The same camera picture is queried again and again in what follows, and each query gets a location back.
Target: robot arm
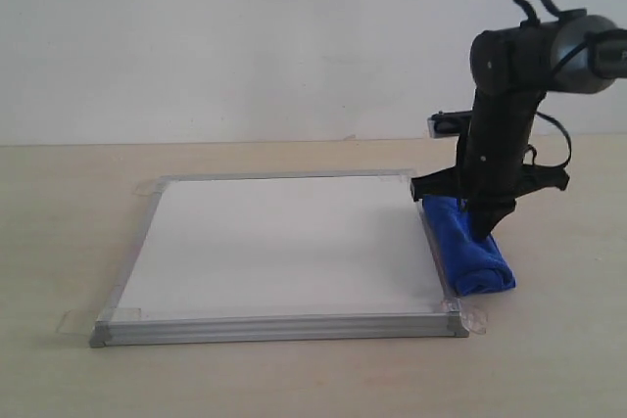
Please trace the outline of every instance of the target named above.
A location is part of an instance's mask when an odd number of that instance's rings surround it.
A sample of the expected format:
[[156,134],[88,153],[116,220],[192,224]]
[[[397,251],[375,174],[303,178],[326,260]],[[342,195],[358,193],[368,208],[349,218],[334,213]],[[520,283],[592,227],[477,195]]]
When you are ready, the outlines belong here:
[[413,199],[458,199],[469,212],[475,240],[483,240],[515,210],[516,199],[543,188],[565,190],[570,161],[556,166],[523,163],[535,149],[529,136],[547,92],[594,94],[627,77],[627,30],[585,9],[561,11],[541,0],[556,21],[541,23],[526,0],[513,0],[527,15],[520,26],[479,34],[471,47],[476,84],[471,112],[431,118],[436,135],[459,135],[456,165],[411,181]]

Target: wooden table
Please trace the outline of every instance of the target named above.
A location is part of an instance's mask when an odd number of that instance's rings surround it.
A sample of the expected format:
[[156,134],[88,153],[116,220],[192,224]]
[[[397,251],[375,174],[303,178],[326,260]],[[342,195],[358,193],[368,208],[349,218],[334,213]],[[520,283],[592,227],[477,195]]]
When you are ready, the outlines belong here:
[[[536,138],[556,163],[558,137]],[[87,346],[164,174],[449,166],[455,142],[0,148],[0,416],[627,413],[627,136],[574,141],[569,191],[496,230],[518,287],[468,339]]]

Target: light wood tabletop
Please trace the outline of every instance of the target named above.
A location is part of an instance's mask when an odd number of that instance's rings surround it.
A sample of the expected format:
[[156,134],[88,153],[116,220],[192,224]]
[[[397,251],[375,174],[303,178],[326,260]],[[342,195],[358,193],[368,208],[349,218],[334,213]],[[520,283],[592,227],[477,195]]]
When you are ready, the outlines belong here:
[[[565,155],[534,138],[540,163]],[[544,417],[627,413],[627,136],[579,136],[568,191],[495,237],[518,286],[467,339],[88,347],[167,174],[415,167],[452,140],[0,148],[0,416]]]

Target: white wall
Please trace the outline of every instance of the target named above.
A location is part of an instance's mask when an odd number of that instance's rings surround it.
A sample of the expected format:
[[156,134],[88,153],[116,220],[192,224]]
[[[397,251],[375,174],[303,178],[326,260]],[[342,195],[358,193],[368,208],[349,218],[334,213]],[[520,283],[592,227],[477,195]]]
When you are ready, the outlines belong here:
[[[555,1],[627,25],[624,0]],[[422,136],[470,108],[473,37],[520,20],[509,0],[0,0],[0,144]],[[625,131],[627,83],[544,110]]]

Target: blue towel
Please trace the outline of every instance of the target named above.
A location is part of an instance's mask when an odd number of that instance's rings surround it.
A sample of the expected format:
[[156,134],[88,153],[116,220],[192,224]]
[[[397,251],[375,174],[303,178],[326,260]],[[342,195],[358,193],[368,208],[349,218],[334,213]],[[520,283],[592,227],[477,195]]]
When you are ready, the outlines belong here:
[[449,286],[459,296],[498,293],[516,286],[494,238],[472,240],[468,213],[459,211],[455,198],[425,196],[422,206],[440,248]]

